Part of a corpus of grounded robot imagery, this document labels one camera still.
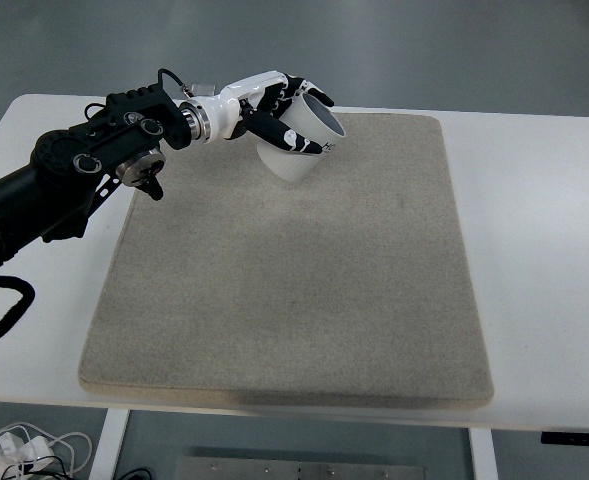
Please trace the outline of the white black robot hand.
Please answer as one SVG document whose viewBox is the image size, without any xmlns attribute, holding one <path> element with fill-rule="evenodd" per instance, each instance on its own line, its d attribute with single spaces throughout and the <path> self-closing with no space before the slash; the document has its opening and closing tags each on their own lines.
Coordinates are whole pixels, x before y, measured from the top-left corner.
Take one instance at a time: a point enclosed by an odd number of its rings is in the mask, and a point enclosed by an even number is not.
<svg viewBox="0 0 589 480">
<path fill-rule="evenodd" d="M 225 86 L 203 107 L 213 138 L 232 140 L 250 132 L 281 151 L 319 155 L 322 153 L 320 144 L 281 120 L 294 101 L 304 94 L 325 107 L 334 105 L 314 83 L 272 70 Z"/>
</svg>

